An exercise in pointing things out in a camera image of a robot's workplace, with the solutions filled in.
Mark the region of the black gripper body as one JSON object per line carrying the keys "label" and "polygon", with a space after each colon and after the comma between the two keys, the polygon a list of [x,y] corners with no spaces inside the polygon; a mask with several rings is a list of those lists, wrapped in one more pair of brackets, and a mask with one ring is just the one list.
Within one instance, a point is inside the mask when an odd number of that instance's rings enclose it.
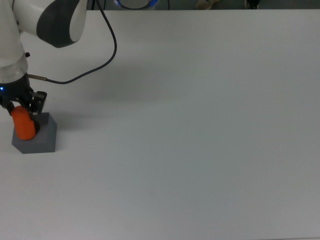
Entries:
{"label": "black gripper body", "polygon": [[0,105],[8,108],[10,102],[18,102],[21,106],[29,108],[33,102],[33,89],[30,86],[28,75],[10,83],[0,84]]}

